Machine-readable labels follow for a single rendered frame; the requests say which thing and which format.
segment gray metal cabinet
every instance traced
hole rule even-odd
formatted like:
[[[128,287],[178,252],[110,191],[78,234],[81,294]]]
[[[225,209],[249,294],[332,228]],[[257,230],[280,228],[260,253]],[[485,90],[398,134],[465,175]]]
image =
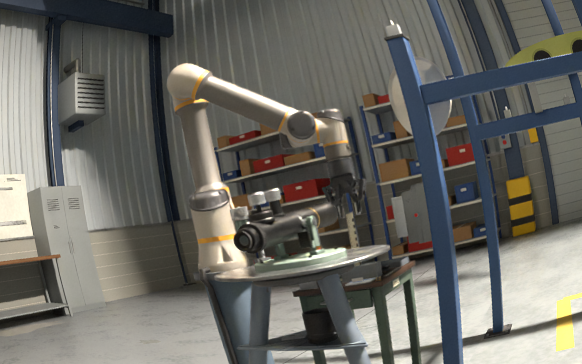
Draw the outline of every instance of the gray metal cabinet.
[[[104,307],[81,188],[38,188],[28,193],[28,206],[38,254],[61,255],[61,281],[71,312]],[[56,276],[54,271],[46,274]]]

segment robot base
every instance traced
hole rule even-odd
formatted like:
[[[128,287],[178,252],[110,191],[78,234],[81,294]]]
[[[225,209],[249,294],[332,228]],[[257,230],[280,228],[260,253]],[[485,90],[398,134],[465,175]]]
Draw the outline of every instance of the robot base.
[[[347,249],[321,249],[312,253],[297,254],[284,259],[271,259],[263,263],[255,264],[256,273],[279,271],[284,269],[301,268],[315,264],[327,263],[347,257]]]

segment blue box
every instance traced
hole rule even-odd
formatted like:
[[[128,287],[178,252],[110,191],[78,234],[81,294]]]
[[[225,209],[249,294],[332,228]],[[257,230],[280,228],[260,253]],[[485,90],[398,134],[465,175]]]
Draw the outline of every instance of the blue box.
[[[223,174],[224,181],[229,181],[237,177],[241,177],[241,171],[239,169],[236,171],[230,171]]]
[[[465,203],[478,198],[478,185],[475,182],[455,186],[456,203]]]
[[[410,175],[414,176],[416,174],[421,174],[421,165],[419,164],[419,161],[412,161],[412,162],[408,162],[408,164],[410,164]]]
[[[314,158],[322,158],[325,156],[325,148],[320,144],[314,144]]]
[[[389,140],[395,139],[395,133],[383,133],[383,134],[379,134],[379,135],[374,135],[372,137],[372,144],[379,144],[379,143],[385,143]]]
[[[473,229],[473,237],[477,238],[478,236],[485,236],[487,235],[487,228],[482,225],[478,225],[475,229]]]

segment yellow floor marking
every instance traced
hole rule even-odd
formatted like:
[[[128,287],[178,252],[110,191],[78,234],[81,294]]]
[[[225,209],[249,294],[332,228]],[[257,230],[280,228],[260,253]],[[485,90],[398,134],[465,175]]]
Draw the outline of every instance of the yellow floor marking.
[[[557,351],[574,348],[574,326],[570,303],[577,298],[582,298],[582,293],[557,301]]]

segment concrete floor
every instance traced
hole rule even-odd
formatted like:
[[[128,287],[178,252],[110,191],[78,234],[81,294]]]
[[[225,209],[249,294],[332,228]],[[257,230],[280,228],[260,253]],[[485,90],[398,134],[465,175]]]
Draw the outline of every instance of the concrete floor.
[[[556,303],[582,292],[582,220],[501,243],[508,336],[483,340],[491,326],[485,246],[458,251],[464,359],[467,363],[582,363],[582,298],[572,301],[575,348],[556,352]],[[441,331],[433,260],[413,270],[425,364],[441,363]],[[303,329],[293,288],[276,289],[271,337]],[[410,363],[405,304],[388,297],[397,363]],[[381,363],[372,309],[356,317],[373,363]],[[308,352],[276,352],[276,363],[311,363]],[[26,320],[0,326],[0,363],[226,363],[209,304],[200,285],[110,303],[74,318]],[[341,351],[329,363],[345,363]]]

